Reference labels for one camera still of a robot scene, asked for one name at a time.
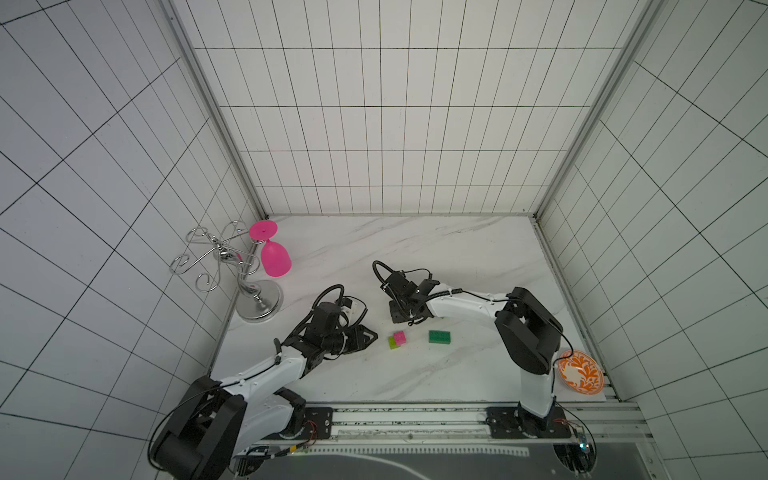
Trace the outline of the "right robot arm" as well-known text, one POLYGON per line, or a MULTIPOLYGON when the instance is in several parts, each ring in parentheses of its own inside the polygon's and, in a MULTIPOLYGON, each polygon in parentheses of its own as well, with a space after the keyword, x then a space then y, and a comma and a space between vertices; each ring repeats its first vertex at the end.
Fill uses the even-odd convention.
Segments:
POLYGON ((431 318, 492 323, 521 370, 518 417, 536 421, 541 428, 551 421, 556 402, 553 369, 563 327, 529 290, 517 287, 496 298, 432 278, 416 284, 404 271, 392 271, 380 282, 395 324, 418 325, 431 318))

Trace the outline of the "pink lego brick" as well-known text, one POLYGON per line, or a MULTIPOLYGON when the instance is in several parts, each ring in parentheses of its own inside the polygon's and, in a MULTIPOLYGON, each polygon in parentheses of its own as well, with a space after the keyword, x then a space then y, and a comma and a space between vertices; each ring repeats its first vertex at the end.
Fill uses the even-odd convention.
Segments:
POLYGON ((401 346, 406 343, 406 335, 403 331, 396 332, 393 335, 394 342, 397 346, 401 346))

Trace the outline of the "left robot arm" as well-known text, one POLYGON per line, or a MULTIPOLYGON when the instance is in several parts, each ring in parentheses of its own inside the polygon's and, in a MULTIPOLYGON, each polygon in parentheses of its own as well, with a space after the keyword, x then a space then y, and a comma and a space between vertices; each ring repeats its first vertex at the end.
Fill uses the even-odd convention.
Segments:
POLYGON ((199 377, 152 433, 149 465, 175 479, 218 479, 264 438, 298 438, 305 429, 317 436, 305 399, 288 386, 375 342, 362 323, 367 312, 353 296, 317 300, 284 340, 273 341, 272 357, 223 380, 199 377))

